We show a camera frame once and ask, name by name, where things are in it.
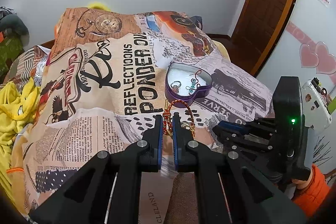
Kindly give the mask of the orange sleeve forearm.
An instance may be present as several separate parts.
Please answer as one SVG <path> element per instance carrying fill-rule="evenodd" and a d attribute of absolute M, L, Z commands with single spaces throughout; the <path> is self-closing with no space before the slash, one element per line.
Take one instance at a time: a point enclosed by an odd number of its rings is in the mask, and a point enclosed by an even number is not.
<path fill-rule="evenodd" d="M 314 166 L 314 177 L 309 186 L 303 190 L 295 188 L 294 196 L 291 199 L 309 218 L 322 204 L 323 200 L 329 193 L 330 187 L 325 181 L 324 174 L 318 166 Z"/>

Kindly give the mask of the right hand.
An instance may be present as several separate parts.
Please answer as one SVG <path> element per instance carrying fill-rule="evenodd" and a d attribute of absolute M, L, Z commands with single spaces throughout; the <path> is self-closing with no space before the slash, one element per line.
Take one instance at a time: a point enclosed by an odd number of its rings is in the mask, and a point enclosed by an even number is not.
<path fill-rule="evenodd" d="M 303 190 L 309 186 L 309 184 L 313 180 L 313 177 L 314 177 L 314 166 L 312 165 L 310 176 L 307 180 L 298 180 L 298 179 L 293 178 L 291 182 L 295 184 L 295 187 L 297 190 Z"/>

